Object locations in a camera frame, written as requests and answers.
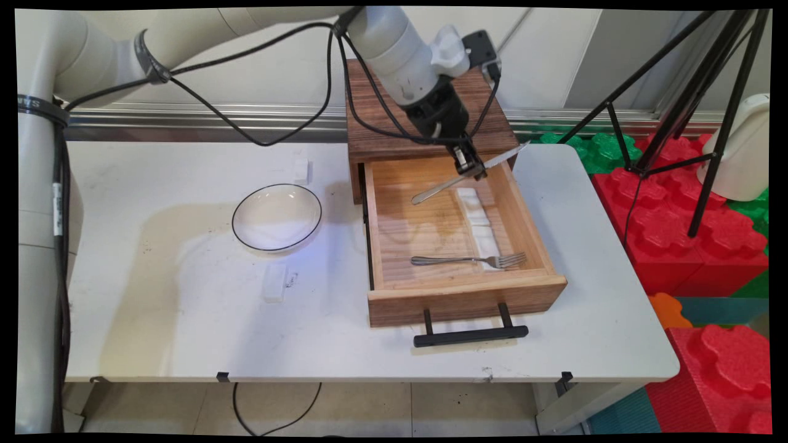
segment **white table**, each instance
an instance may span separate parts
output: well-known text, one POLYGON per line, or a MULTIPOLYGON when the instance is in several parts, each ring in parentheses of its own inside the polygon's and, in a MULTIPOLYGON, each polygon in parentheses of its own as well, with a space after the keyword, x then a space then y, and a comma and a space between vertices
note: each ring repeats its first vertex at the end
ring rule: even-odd
MULTIPOLYGON (((566 145, 532 145, 515 166, 522 196, 569 285, 549 311, 515 315, 518 340, 413 348, 424 325, 371 329, 362 208, 347 145, 71 142, 84 201, 70 285, 68 381, 532 382, 541 432, 561 432, 679 364, 582 164, 566 145), (230 226, 237 203, 292 181, 323 219, 302 248, 252 251, 230 226), (288 265, 283 303, 265 303, 271 262, 288 265), (555 398, 562 371, 577 382, 555 398)), ((435 332, 500 327, 499 318, 435 332)))

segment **white bowl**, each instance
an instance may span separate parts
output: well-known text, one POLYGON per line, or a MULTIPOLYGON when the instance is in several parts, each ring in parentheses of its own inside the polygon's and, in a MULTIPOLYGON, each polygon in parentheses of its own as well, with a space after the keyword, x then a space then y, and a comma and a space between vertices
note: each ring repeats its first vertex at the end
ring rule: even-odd
POLYGON ((260 251, 281 251, 306 240, 323 215, 318 197, 297 184, 272 184, 252 192, 232 215, 241 243, 260 251))

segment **open drawer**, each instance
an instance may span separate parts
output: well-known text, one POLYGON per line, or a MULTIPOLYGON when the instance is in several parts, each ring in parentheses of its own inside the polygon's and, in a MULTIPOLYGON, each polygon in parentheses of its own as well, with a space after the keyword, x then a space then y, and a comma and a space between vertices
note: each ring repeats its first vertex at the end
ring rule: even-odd
POLYGON ((413 205, 411 197, 455 177, 447 158, 365 163, 370 261, 370 325, 489 317, 505 303, 512 314, 550 308, 567 285, 553 269, 509 165, 488 169, 484 180, 464 180, 413 205), (476 262, 414 266, 411 257, 477 256, 456 188, 475 188, 501 255, 525 252, 506 270, 476 262))

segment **drawer handle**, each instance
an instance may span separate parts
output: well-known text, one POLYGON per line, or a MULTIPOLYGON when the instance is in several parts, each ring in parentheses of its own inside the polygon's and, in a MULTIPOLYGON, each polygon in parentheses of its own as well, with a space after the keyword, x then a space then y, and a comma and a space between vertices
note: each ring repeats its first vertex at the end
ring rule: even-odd
POLYGON ((429 316, 429 309, 424 310, 424 323, 427 333, 413 337, 413 345, 416 348, 426 348, 428 346, 441 346, 444 344, 473 343, 475 341, 506 340, 508 338, 520 338, 528 335, 528 326, 513 326, 511 316, 506 303, 498 303, 500 317, 504 321, 504 327, 492 329, 476 329, 472 331, 459 331, 450 333, 433 333, 433 320, 429 316))

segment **knife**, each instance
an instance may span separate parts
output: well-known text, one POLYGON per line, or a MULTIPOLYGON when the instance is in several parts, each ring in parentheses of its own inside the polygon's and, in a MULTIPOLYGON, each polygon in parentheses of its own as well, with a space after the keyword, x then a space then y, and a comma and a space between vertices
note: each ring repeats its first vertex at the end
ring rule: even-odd
MULTIPOLYGON (((529 143, 531 143, 530 140, 528 140, 527 142, 521 144, 520 146, 514 149, 510 149, 509 151, 506 151, 501 155, 489 159, 488 161, 485 162, 485 169, 490 169, 493 166, 498 166, 499 164, 503 163, 505 160, 514 157, 518 152, 522 151, 524 147, 528 146, 529 143)), ((441 192, 446 188, 450 188, 451 186, 454 186, 455 184, 458 184, 460 181, 463 181, 469 177, 473 177, 474 175, 480 173, 481 171, 482 171, 481 166, 477 166, 473 169, 469 169, 465 173, 452 178, 446 183, 439 184, 434 188, 431 188, 427 191, 422 192, 421 194, 416 195, 411 199, 411 203, 413 203, 414 205, 418 205, 419 203, 423 202, 429 197, 432 197, 438 192, 441 192)))

